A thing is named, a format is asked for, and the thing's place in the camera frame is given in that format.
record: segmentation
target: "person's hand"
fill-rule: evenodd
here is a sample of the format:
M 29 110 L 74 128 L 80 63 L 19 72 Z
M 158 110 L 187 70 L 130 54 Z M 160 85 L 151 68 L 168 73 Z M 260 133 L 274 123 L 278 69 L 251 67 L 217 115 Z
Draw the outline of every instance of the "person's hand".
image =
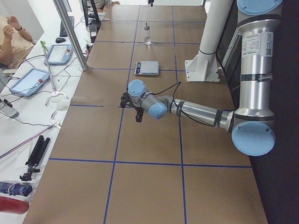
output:
M 21 25 L 20 25 L 17 17 L 15 17 L 14 15 L 11 15 L 10 17 L 7 18 L 7 23 L 12 25 L 12 27 L 15 29 L 21 28 Z
M 6 25 L 3 28 L 3 33 L 4 33 L 4 38 L 12 40 L 13 39 L 14 29 L 13 29 L 13 27 L 11 25 Z

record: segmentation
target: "computer mouse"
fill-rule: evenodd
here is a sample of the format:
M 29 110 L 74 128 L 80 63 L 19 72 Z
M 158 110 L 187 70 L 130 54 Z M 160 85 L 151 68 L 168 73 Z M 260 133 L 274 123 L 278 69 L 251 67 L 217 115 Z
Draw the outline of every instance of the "computer mouse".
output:
M 58 37 L 58 38 L 56 38 L 55 42 L 56 42 L 56 43 L 62 43 L 62 42 L 65 42 L 65 38 L 63 38 L 63 37 Z

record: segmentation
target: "glass bottle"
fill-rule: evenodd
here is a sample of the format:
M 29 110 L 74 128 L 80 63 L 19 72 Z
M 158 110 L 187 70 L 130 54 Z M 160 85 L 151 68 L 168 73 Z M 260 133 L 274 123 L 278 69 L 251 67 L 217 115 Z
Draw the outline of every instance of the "glass bottle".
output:
M 14 109 L 11 104 L 11 107 L 8 104 L 0 99 L 0 111 L 10 118 L 16 118 L 17 116 L 19 116 L 19 112 Z
M 150 26 L 148 26 L 148 23 L 145 23 L 143 32 L 145 45 L 150 45 Z

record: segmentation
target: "digital scale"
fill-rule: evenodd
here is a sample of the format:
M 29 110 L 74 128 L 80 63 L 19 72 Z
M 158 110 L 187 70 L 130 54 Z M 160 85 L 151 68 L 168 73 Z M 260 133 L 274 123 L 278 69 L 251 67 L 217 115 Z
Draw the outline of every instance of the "digital scale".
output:
M 49 73 L 40 69 L 30 69 L 21 79 L 19 79 L 9 90 L 12 93 L 29 97 L 35 93 L 43 83 L 49 79 Z
M 134 73 L 136 75 L 156 76 L 159 74 L 159 63 L 156 61 L 136 62 Z
M 64 65 L 67 64 L 73 53 L 73 47 L 70 44 L 53 44 L 51 45 L 47 58 L 49 65 Z

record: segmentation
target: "red bottle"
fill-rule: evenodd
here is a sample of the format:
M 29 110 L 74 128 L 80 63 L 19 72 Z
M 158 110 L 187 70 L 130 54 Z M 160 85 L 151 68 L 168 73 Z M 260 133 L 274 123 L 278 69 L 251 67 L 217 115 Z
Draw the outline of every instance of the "red bottle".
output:
M 28 202 L 0 196 L 0 212 L 24 214 L 28 209 Z

